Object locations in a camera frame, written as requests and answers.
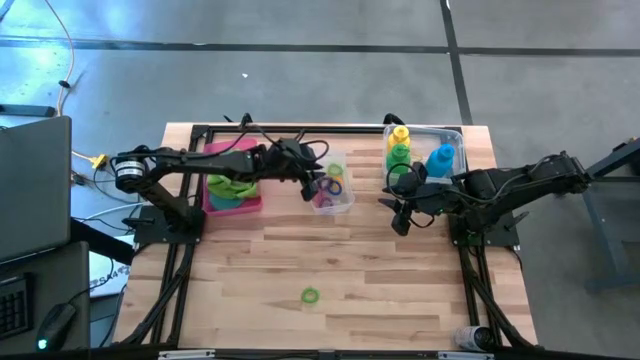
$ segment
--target green bottle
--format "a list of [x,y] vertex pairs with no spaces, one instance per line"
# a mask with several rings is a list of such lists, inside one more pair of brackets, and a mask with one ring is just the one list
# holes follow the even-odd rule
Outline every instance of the green bottle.
[[[387,171],[398,163],[411,165],[411,154],[409,153],[409,147],[405,144],[396,144],[391,148],[391,152],[387,155]],[[409,169],[406,166],[398,166],[393,169],[392,173],[404,174],[407,171]]]

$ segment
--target wooden table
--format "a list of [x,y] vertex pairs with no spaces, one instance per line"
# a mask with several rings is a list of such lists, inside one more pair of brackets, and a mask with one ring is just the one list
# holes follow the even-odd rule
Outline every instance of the wooden table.
[[[162,146],[186,148],[192,125],[168,123]],[[488,128],[461,129],[469,168],[495,167]],[[214,141],[236,136],[220,134]],[[248,137],[265,142],[259,135]],[[468,315],[446,217],[427,229],[412,227],[406,237],[396,235],[393,213],[377,202],[383,196],[381,136],[305,136],[318,138],[346,152],[356,202],[347,214],[318,216],[302,201],[299,184],[261,181],[262,212],[209,218],[191,270],[180,347],[455,348],[452,331],[466,326]],[[177,194],[181,178],[170,175],[162,183]],[[134,259],[115,339],[129,335],[156,300],[167,248],[153,245]],[[487,260],[497,303],[535,343],[516,258],[506,249],[488,248]],[[301,303],[308,286],[320,291],[318,303]],[[479,311],[486,323],[484,306]],[[163,336],[172,315],[170,303]]]

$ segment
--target pink tray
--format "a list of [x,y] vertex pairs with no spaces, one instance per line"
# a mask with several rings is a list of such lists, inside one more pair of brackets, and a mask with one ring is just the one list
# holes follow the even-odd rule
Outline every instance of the pink tray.
[[[203,153],[210,154],[218,151],[222,151],[231,145],[233,141],[225,141],[221,143],[213,143],[207,144],[204,146]],[[236,146],[233,148],[236,150],[246,150],[258,145],[258,142],[255,139],[241,139]],[[207,187],[207,177],[204,176],[202,179],[202,193],[204,194],[202,210],[204,210],[207,215],[210,216],[229,216],[229,215],[238,215],[238,214],[246,214],[250,212],[256,212],[262,210],[262,197],[258,196],[256,198],[251,198],[245,200],[239,207],[235,209],[228,210],[216,210],[209,202],[209,188]]]

